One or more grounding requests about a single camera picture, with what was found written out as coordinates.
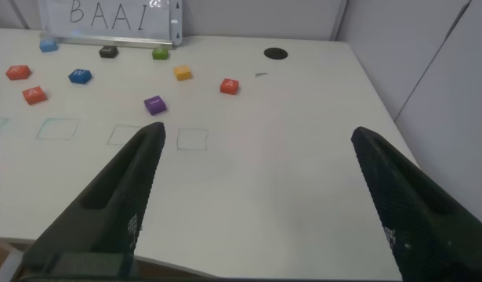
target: whiteboard frame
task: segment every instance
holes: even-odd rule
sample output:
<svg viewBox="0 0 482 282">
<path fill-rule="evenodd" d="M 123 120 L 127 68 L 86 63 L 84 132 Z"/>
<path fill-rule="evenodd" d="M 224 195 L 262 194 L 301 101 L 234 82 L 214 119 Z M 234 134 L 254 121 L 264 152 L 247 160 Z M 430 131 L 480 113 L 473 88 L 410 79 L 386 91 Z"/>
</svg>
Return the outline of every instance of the whiteboard frame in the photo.
<svg viewBox="0 0 482 282">
<path fill-rule="evenodd" d="M 49 11 L 47 10 L 46 0 L 38 0 L 38 10 L 40 13 L 42 32 L 40 39 L 53 39 L 58 43 L 83 44 L 83 45 L 113 45 L 117 47 L 134 47 L 134 48 L 164 48 L 168 50 L 174 49 L 173 41 L 166 39 L 151 38 L 124 38 L 115 36 L 96 36 L 96 35 L 62 35 L 51 32 L 49 26 Z M 179 14 L 179 28 L 182 29 L 181 13 Z"/>
</svg>

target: whiteboard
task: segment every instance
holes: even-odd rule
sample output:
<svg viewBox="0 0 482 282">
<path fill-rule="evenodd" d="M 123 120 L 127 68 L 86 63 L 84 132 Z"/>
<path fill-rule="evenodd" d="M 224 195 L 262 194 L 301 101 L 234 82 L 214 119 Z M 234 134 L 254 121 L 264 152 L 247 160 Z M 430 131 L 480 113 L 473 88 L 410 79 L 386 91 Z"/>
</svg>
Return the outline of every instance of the whiteboard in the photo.
<svg viewBox="0 0 482 282">
<path fill-rule="evenodd" d="M 40 30 L 37 0 L 14 1 L 30 29 Z M 184 0 L 183 34 L 180 36 L 332 40 L 332 31 L 339 26 L 342 18 L 339 7 L 344 2 L 345 0 Z"/>
<path fill-rule="evenodd" d="M 171 39 L 170 14 L 175 17 L 173 31 L 181 38 L 180 3 L 169 0 L 39 1 L 42 30 L 51 34 L 162 40 Z"/>
</svg>

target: black cube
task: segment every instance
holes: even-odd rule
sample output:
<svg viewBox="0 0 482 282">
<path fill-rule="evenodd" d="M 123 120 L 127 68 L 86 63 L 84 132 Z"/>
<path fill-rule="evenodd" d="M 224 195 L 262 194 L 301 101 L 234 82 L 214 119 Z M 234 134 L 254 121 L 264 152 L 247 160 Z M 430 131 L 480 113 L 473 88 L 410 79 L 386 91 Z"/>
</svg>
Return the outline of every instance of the black cube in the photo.
<svg viewBox="0 0 482 282">
<path fill-rule="evenodd" d="M 103 46 L 100 50 L 100 56 L 102 58 L 115 58 L 118 54 L 118 50 L 116 46 Z"/>
</svg>

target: black hole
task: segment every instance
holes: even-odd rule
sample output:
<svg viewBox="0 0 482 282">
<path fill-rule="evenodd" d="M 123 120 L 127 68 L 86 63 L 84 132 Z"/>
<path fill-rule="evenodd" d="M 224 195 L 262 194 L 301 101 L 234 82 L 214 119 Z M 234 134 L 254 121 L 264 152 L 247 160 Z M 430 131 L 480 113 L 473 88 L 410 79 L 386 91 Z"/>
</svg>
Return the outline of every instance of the black hole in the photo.
<svg viewBox="0 0 482 282">
<path fill-rule="evenodd" d="M 286 50 L 275 47 L 266 49 L 263 54 L 272 60 L 282 60 L 288 57 L 288 52 L 286 52 Z"/>
</svg>

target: white table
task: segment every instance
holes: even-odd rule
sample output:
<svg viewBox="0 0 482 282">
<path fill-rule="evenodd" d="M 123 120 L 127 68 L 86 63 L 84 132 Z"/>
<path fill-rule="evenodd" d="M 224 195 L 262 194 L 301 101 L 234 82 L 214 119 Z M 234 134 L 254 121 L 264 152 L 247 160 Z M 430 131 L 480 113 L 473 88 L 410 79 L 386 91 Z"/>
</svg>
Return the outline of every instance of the white table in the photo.
<svg viewBox="0 0 482 282">
<path fill-rule="evenodd" d="M 400 279 L 350 142 L 364 126 L 413 160 L 346 43 L 188 38 L 166 61 L 149 49 L 61 45 L 0 30 L 0 238 L 33 240 L 120 150 L 117 124 L 163 121 L 167 139 L 136 255 L 221 277 Z M 288 51 L 269 60 L 268 47 Z M 22 81 L 4 75 L 27 64 Z M 190 66 L 177 81 L 172 68 Z M 87 85 L 67 76 L 91 70 Z M 267 75 L 255 78 L 255 73 Z M 219 93 L 224 78 L 236 96 Z M 28 106 L 40 85 L 49 100 Z M 150 116 L 160 95 L 169 111 Z M 74 118 L 71 140 L 36 139 L 46 118 Z M 208 130 L 207 150 L 177 150 L 179 128 Z"/>
</svg>

